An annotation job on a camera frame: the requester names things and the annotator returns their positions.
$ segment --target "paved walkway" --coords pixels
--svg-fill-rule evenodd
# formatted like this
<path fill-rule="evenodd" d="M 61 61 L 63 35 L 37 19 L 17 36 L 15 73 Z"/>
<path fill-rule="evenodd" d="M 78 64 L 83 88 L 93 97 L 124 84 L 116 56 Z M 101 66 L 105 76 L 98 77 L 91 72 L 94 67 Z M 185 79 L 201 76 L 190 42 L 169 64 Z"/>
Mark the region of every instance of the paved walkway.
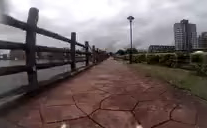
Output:
<path fill-rule="evenodd" d="M 109 59 L 0 117 L 0 128 L 207 128 L 207 105 Z"/>

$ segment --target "lamp post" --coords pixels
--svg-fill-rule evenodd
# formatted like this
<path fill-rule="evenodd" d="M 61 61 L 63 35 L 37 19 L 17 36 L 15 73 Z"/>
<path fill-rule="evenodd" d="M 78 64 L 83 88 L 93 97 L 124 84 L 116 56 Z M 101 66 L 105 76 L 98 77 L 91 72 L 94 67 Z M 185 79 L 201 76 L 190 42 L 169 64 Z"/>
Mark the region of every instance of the lamp post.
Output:
<path fill-rule="evenodd" d="M 127 18 L 129 20 L 130 23 L 130 53 L 129 53 L 129 63 L 132 64 L 132 53 L 133 53 L 133 31 L 132 31 L 132 21 L 134 20 L 133 16 L 129 16 Z"/>

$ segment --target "wooden fence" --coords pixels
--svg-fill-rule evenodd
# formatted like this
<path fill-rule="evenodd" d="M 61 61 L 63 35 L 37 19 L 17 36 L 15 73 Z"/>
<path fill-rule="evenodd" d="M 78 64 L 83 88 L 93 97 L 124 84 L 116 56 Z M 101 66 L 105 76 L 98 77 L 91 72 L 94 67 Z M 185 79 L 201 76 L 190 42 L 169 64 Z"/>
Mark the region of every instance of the wooden fence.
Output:
<path fill-rule="evenodd" d="M 82 68 L 88 68 L 98 62 L 105 60 L 108 57 L 108 54 L 100 49 L 95 49 L 95 46 L 90 46 L 86 41 L 85 44 L 78 43 L 76 40 L 76 33 L 71 33 L 71 38 L 68 39 L 60 34 L 39 28 L 37 26 L 39 19 L 39 10 L 36 8 L 31 8 L 29 10 L 27 23 L 16 20 L 10 16 L 3 15 L 3 21 L 1 24 L 5 24 L 11 27 L 19 28 L 26 31 L 26 41 L 23 42 L 9 42 L 0 40 L 0 49 L 7 50 L 24 50 L 26 54 L 26 65 L 24 66 L 11 66 L 11 67 L 0 67 L 0 76 L 11 75 L 21 72 L 27 72 L 29 85 L 21 86 L 20 88 L 13 89 L 7 93 L 0 94 L 0 99 L 4 97 L 9 97 L 17 94 L 24 94 L 32 92 L 34 90 L 43 87 L 43 83 L 52 83 L 54 80 L 41 81 L 37 79 L 37 70 L 47 69 L 56 66 L 70 65 L 71 71 L 66 72 L 63 75 L 66 77 L 72 72 L 77 72 L 79 69 L 76 68 L 77 62 L 85 62 L 86 65 Z M 36 34 L 41 34 L 47 37 L 51 37 L 62 42 L 70 44 L 70 49 L 66 50 L 65 48 L 53 48 L 46 46 L 36 45 Z M 82 47 L 85 49 L 85 52 L 76 50 L 76 46 Z M 51 53 L 62 53 L 70 54 L 70 57 L 66 57 L 62 62 L 50 62 L 50 63 L 36 63 L 36 53 L 37 52 L 51 52 Z M 77 58 L 76 54 L 83 55 L 83 58 Z"/>

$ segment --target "cloudy sky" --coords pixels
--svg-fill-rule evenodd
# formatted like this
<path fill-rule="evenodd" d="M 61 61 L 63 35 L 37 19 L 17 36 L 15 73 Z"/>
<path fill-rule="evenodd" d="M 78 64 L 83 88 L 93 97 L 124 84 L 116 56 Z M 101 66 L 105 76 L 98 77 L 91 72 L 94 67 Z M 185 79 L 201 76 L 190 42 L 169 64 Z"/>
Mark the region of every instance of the cloudy sky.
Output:
<path fill-rule="evenodd" d="M 134 46 L 174 43 L 173 24 L 189 19 L 198 33 L 207 31 L 207 0 L 7 0 L 0 8 L 26 21 L 30 7 L 39 9 L 38 26 L 70 37 L 77 32 L 79 42 L 114 51 L 129 45 L 127 16 L 133 15 Z M 0 39 L 24 42 L 21 30 L 0 25 Z M 67 44 L 38 36 L 40 45 L 66 47 Z"/>

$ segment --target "river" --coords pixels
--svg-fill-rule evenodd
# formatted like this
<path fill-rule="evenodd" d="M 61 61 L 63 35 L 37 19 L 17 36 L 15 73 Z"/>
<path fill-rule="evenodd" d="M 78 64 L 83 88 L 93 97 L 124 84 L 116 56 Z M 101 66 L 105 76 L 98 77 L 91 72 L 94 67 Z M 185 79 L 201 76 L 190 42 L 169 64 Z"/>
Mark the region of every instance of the river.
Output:
<path fill-rule="evenodd" d="M 77 67 L 84 66 L 85 63 L 77 63 Z M 0 61 L 0 67 L 25 65 L 25 61 Z M 70 71 L 70 65 L 59 66 L 44 70 L 38 70 L 38 80 L 48 80 L 51 77 Z M 22 85 L 27 85 L 28 79 L 26 72 L 17 73 L 13 75 L 1 76 L 0 77 L 0 94 L 12 90 L 14 88 L 20 87 Z"/>

